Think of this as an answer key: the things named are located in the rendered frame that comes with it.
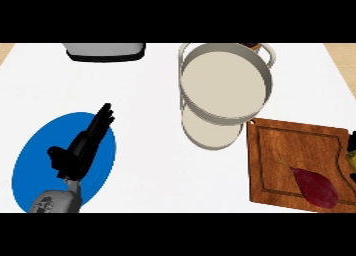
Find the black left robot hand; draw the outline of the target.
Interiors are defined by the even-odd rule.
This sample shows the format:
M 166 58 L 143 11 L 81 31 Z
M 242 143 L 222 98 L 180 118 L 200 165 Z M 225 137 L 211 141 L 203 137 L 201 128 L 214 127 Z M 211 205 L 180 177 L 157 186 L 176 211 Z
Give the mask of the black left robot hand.
M 83 130 L 67 149 L 52 146 L 47 154 L 52 168 L 64 180 L 80 181 L 90 170 L 101 142 L 115 120 L 111 104 L 105 103 L 95 115 L 89 128 Z

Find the brown wooden cutting board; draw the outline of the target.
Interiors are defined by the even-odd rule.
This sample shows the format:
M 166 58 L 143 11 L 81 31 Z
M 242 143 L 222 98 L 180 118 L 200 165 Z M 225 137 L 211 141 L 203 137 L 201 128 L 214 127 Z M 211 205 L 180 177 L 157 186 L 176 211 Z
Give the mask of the brown wooden cutting board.
M 346 160 L 349 130 L 263 118 L 247 123 L 250 200 L 313 212 L 356 213 L 356 182 Z M 304 198 L 290 167 L 322 174 L 340 196 L 332 209 Z

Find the beige tiered basket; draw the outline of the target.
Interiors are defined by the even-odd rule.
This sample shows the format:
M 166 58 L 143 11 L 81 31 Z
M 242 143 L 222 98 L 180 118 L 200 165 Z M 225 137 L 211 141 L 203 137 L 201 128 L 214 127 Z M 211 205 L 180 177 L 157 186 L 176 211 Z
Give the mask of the beige tiered basket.
M 179 49 L 182 127 L 192 143 L 220 150 L 236 141 L 245 123 L 260 113 L 272 94 L 276 52 L 259 43 L 205 43 Z

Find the blue oval placemat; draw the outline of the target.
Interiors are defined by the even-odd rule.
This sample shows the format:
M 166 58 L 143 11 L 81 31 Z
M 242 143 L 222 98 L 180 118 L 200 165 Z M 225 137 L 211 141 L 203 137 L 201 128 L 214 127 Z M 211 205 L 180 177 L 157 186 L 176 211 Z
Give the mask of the blue oval placemat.
M 56 177 L 58 171 L 52 168 L 47 149 L 52 146 L 68 148 L 79 133 L 89 128 L 93 117 L 86 112 L 58 117 L 40 128 L 22 148 L 14 168 L 12 190 L 16 203 L 25 212 L 46 190 L 68 188 L 67 183 Z M 83 203 L 93 199 L 105 184 L 115 162 L 115 151 L 115 135 L 112 129 L 108 129 L 92 168 L 81 181 Z

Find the dark red sweet potato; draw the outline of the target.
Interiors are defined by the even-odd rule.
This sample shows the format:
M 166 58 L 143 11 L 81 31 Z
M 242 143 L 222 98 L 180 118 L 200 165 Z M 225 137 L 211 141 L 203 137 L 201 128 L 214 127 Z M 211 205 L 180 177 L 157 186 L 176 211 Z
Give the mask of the dark red sweet potato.
M 332 209 L 340 201 L 340 195 L 331 180 L 318 172 L 293 167 L 284 159 L 282 164 L 290 168 L 304 199 L 316 207 Z

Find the grey and black appliance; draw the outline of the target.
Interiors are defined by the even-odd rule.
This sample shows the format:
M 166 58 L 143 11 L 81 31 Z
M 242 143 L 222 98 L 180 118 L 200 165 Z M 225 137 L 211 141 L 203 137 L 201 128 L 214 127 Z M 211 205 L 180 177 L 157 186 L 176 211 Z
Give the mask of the grey and black appliance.
M 126 62 L 143 58 L 145 43 L 65 43 L 67 54 L 80 62 Z

